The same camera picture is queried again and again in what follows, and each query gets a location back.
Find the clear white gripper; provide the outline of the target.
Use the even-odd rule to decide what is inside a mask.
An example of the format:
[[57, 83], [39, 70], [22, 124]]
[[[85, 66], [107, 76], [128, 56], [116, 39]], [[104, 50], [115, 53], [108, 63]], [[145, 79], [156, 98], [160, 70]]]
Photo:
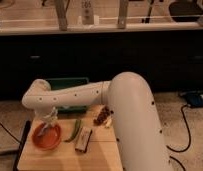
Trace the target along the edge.
[[58, 110], [55, 107], [51, 110], [44, 110], [39, 113], [39, 118], [47, 125], [54, 127], [58, 120]]

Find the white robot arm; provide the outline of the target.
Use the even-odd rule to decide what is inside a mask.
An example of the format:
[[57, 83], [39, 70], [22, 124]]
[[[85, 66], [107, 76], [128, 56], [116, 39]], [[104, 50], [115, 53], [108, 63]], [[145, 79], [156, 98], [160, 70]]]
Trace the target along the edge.
[[53, 90], [36, 79], [22, 104], [48, 121], [62, 106], [106, 105], [113, 116], [119, 154], [125, 171], [173, 171], [151, 89], [134, 72], [122, 72], [110, 81]]

